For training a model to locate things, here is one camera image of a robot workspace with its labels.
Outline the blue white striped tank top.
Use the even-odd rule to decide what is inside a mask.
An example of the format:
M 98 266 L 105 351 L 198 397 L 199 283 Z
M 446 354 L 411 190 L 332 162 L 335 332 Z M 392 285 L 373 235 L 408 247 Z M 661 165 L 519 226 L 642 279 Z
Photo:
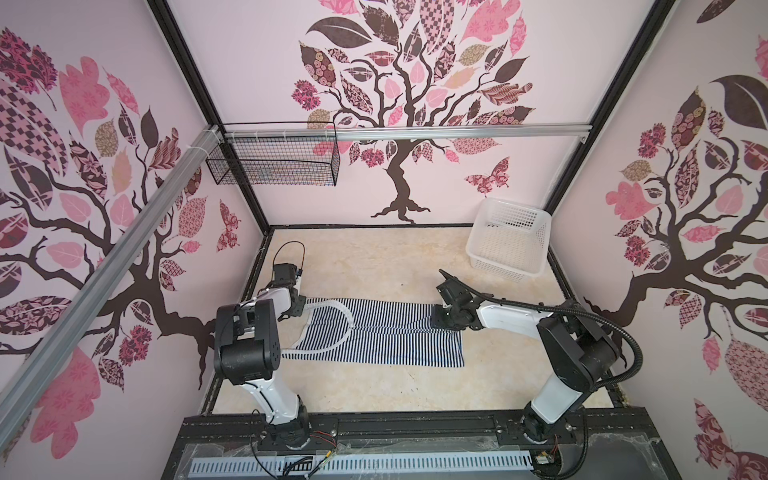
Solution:
M 291 360 L 435 368 L 465 366 L 462 335 L 434 328 L 431 304 L 313 299 L 299 339 L 282 350 Z

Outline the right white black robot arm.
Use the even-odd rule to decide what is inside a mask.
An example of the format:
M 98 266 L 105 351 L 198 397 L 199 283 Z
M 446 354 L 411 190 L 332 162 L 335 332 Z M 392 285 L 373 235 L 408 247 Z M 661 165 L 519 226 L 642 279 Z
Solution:
M 564 416 L 581 406 L 620 356 L 606 321 L 575 301 L 557 306 L 529 304 L 482 294 L 442 270 L 437 286 L 443 304 L 433 309 L 430 325 L 463 331 L 503 330 L 540 341 L 552 374 L 523 410 L 525 438 L 543 444 Z

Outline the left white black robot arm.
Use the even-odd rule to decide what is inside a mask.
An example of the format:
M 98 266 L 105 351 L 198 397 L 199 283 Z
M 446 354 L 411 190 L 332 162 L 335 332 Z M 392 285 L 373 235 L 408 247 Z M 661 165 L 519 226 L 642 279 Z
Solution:
M 291 313 L 297 299 L 292 288 L 267 288 L 246 302 L 219 307 L 214 324 L 216 373 L 256 400 L 264 434 L 289 449 L 305 446 L 310 437 L 305 405 L 278 376 L 278 318 Z

